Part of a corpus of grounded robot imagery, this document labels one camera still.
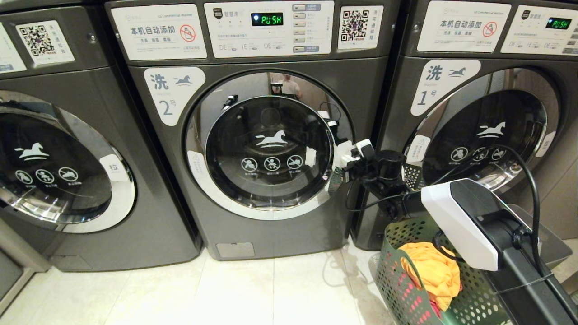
round glass door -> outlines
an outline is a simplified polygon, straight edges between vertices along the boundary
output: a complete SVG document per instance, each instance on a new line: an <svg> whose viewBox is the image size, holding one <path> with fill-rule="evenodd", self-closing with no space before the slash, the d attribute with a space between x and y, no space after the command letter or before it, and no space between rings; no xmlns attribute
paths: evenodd
<svg viewBox="0 0 578 325"><path fill-rule="evenodd" d="M0 98L1 200L65 232L102 230L128 214L134 184L102 135L36 98Z"/></svg>
<svg viewBox="0 0 578 325"><path fill-rule="evenodd" d="M404 166L409 186L460 178L496 190L521 172L508 146L529 162L543 156L558 123L558 99L550 83L530 69L483 76L441 102L418 127L406 154L429 142L420 161Z"/></svg>
<svg viewBox="0 0 578 325"><path fill-rule="evenodd" d="M187 154L195 180L216 203L279 220L313 210L339 187L336 155L351 137L331 94L295 75L260 72L229 79L201 100Z"/></svg>

qr code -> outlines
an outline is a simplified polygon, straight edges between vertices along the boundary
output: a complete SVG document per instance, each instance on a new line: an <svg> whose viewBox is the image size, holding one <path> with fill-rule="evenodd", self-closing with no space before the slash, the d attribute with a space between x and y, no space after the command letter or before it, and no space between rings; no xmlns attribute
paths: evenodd
<svg viewBox="0 0 578 325"><path fill-rule="evenodd" d="M365 40L369 10L347 10L341 21L341 40Z"/></svg>
<svg viewBox="0 0 578 325"><path fill-rule="evenodd" d="M54 46L44 25L20 27L19 31L33 56L37 57L54 51Z"/></svg>

control panel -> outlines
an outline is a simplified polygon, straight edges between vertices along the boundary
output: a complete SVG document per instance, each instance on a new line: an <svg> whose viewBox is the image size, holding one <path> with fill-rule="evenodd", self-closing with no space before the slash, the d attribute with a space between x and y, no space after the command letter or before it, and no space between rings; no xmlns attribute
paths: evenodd
<svg viewBox="0 0 578 325"><path fill-rule="evenodd" d="M216 58L331 52L333 1L206 3Z"/></svg>
<svg viewBox="0 0 578 325"><path fill-rule="evenodd" d="M578 11L519 6L501 52L578 55Z"/></svg>

washing machine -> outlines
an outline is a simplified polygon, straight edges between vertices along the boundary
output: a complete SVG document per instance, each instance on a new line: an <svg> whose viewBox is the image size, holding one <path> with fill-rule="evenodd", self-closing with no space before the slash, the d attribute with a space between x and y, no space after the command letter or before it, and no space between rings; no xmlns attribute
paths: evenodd
<svg viewBox="0 0 578 325"><path fill-rule="evenodd" d="M499 195L526 184L512 154L492 145L515 149L534 171L555 168L560 179L577 157L578 6L418 0L404 10L378 148L406 155L409 189L448 173L446 180L472 178ZM552 155L562 142L573 145L564 158ZM539 184L540 193L550 192L553 177ZM573 191L567 210L575 218ZM545 211L542 222L551 226ZM355 244L379 249L386 224L377 209L366 210L353 225Z"/></svg>
<svg viewBox="0 0 578 325"><path fill-rule="evenodd" d="M341 158L371 134L398 8L374 0L107 3L212 257L346 243Z"/></svg>
<svg viewBox="0 0 578 325"><path fill-rule="evenodd" d="M0 5L0 216L62 271L193 259L201 237L124 86L104 9L53 3Z"/></svg>

green plastic basket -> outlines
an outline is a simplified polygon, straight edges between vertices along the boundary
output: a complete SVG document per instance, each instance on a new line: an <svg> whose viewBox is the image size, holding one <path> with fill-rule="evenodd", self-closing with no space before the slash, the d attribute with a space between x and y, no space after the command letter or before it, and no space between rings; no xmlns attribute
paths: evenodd
<svg viewBox="0 0 578 325"><path fill-rule="evenodd" d="M397 248L408 242L430 242L438 230L430 216L392 223L386 228L375 283L398 325L508 323L509 317L498 298L492 294L484 273L465 263L459 263L462 291L452 299L450 308L442 312L441 319L436 316L429 304L427 291L414 285L402 268L401 259L406 258L419 277L414 264L404 251ZM455 251L447 238L442 239L446 248Z"/></svg>

